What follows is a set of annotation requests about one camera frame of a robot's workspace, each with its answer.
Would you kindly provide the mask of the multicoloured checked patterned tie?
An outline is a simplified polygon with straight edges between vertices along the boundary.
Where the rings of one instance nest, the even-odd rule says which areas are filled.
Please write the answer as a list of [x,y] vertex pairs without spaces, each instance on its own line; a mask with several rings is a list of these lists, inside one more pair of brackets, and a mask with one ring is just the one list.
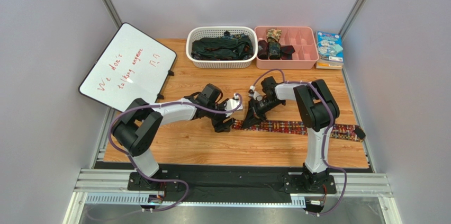
[[[302,121],[264,121],[249,128],[243,127],[242,120],[236,120],[232,125],[235,130],[277,132],[294,135],[307,135],[308,129]],[[335,124],[331,130],[331,138],[363,142],[366,139],[366,133],[358,125]]]

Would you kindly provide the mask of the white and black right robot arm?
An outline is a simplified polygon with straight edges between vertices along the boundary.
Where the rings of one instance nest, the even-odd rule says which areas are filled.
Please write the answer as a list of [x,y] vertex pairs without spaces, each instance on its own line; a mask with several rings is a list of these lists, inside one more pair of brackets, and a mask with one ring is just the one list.
[[266,77],[262,83],[263,96],[253,96],[241,127],[249,129],[267,120],[266,113],[287,100],[297,104],[303,125],[307,128],[308,153],[303,163],[301,184],[305,191],[323,190],[330,178],[327,146],[331,130],[340,111],[330,89],[323,79],[312,82],[278,83]]

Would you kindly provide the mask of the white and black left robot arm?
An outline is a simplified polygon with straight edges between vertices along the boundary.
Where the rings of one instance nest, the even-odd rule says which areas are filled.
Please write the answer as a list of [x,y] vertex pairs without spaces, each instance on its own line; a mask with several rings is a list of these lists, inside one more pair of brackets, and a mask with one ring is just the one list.
[[230,131],[234,123],[231,115],[242,110],[243,98],[239,93],[226,99],[222,99],[222,95],[218,87],[207,84],[202,91],[173,102],[147,103],[137,98],[112,121],[109,141],[117,140],[112,146],[128,157],[146,182],[177,184],[178,179],[164,179],[158,175],[159,164],[150,148],[158,129],[170,123],[209,118],[215,132]]

